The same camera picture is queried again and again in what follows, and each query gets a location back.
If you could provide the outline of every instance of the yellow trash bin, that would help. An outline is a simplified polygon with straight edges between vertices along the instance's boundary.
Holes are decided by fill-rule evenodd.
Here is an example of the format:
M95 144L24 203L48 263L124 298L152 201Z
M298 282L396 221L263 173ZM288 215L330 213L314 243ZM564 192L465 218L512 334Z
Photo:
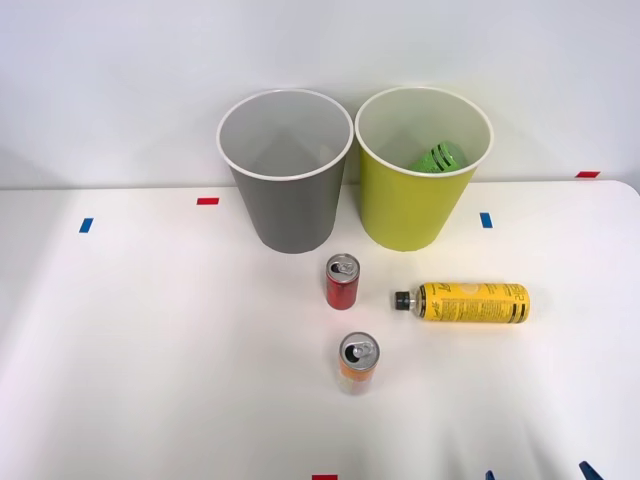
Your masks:
M493 128L480 108L431 87L374 95L358 111L356 136L362 149L362 224L377 243L399 251L435 240L493 145ZM406 170L443 141L462 149L466 166L446 173Z

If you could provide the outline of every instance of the bottle label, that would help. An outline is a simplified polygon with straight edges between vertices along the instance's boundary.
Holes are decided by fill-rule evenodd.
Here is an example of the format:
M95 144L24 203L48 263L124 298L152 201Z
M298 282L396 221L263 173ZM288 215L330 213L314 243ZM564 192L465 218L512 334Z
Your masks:
M529 316L529 293L515 283L425 283L423 287L425 320L522 323Z

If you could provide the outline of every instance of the pull tab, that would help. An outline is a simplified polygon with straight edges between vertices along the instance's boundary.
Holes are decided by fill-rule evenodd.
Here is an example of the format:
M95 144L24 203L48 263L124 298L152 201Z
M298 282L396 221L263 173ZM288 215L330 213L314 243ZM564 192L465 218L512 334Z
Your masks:
M345 275L351 275L356 268L352 262L341 262L338 263L336 267L338 268L338 272L344 273Z
M350 343L349 347L353 347L352 353L357 359L373 353L373 344L371 342Z

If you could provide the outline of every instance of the blue tape marker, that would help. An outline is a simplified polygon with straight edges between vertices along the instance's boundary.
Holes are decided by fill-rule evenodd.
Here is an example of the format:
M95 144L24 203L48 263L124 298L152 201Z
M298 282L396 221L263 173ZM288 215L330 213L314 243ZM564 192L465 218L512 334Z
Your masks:
M586 480L604 480L587 462L580 462L579 466Z
M493 223L491 223L491 215L486 212L482 212L480 214L480 221L482 222L482 228L493 228Z
M91 228L92 223L93 218L85 218L82 221L82 225L80 225L80 233L89 233L89 229Z

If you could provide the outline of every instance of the red can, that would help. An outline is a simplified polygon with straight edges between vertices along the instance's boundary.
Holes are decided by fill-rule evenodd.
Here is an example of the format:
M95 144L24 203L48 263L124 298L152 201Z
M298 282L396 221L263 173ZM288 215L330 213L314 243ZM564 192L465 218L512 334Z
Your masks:
M360 263L348 253L334 255L327 262L327 301L336 310L346 310L356 302Z

